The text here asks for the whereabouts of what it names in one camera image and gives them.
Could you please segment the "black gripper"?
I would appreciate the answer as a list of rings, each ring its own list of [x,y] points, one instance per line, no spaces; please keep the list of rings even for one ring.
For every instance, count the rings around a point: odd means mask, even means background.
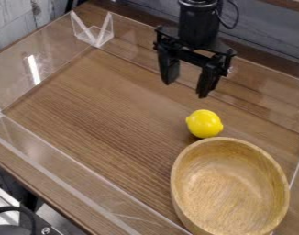
[[[237,51],[219,39],[206,47],[194,49],[177,36],[178,28],[155,28],[158,34],[154,49],[158,52],[161,78],[166,85],[175,82],[181,72],[181,62],[202,68],[197,87],[199,98],[206,98],[215,89],[221,76],[227,76]]]

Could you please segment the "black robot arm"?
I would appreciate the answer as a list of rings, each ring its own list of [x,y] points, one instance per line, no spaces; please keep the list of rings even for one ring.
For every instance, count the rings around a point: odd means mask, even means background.
[[[229,25],[222,18],[223,0],[178,0],[181,6],[177,28],[158,26],[154,49],[158,52],[161,79],[166,85],[181,75],[181,61],[202,68],[197,86],[199,98],[215,90],[222,76],[227,76],[237,51],[218,38],[219,25],[234,29],[239,23],[239,7],[235,21]]]

